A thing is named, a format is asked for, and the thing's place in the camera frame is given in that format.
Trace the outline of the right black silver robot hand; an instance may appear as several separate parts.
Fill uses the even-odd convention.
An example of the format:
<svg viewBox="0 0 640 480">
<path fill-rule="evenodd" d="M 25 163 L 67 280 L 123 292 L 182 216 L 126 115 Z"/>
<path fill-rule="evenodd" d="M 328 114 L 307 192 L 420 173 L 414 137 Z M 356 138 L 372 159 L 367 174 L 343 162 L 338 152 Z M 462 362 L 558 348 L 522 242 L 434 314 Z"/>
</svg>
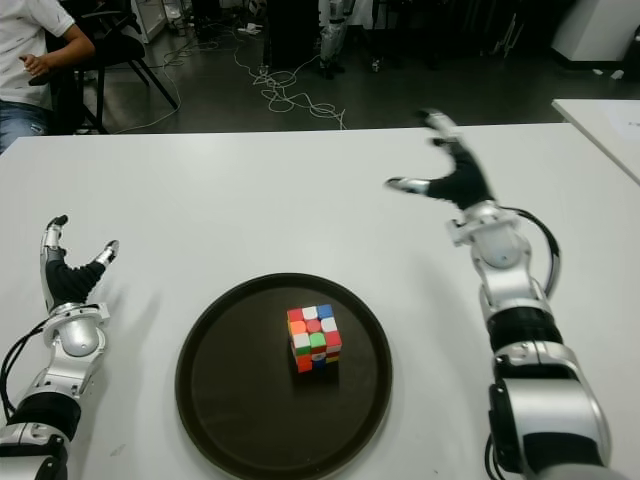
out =
<svg viewBox="0 0 640 480">
<path fill-rule="evenodd" d="M 419 117 L 426 127 L 438 134 L 432 143 L 450 156 L 453 170 L 436 179 L 392 177 L 384 185 L 404 193 L 451 202 L 461 211 L 485 201 L 493 201 L 495 197 L 480 164 L 464 141 L 458 125 L 436 109 L 421 109 Z"/>
</svg>

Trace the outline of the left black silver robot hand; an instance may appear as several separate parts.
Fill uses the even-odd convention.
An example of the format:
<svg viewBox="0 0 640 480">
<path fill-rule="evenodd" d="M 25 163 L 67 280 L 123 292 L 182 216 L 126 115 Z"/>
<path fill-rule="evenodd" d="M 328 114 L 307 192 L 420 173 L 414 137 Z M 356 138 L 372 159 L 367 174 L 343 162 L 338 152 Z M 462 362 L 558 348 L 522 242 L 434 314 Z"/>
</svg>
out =
<svg viewBox="0 0 640 480">
<path fill-rule="evenodd" d="M 65 304 L 84 304 L 119 253 L 119 241 L 112 240 L 90 262 L 80 267 L 66 263 L 67 251 L 60 245 L 67 215 L 54 217 L 45 228 L 40 246 L 40 275 L 49 313 Z"/>
</svg>

